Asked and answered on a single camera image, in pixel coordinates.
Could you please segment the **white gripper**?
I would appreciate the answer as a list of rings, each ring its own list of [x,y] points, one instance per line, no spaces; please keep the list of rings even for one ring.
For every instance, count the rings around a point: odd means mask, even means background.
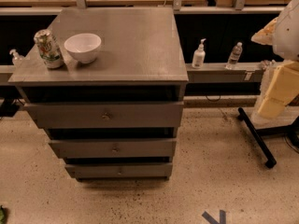
[[[299,94],[299,62],[285,62],[275,69],[269,90],[257,113],[265,119],[276,118]]]

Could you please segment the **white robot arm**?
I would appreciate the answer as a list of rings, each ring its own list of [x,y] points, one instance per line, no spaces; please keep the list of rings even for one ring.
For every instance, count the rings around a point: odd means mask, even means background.
[[[284,59],[263,73],[261,94],[255,104],[255,119],[275,119],[299,94],[299,0],[291,0],[251,40],[272,46]]]

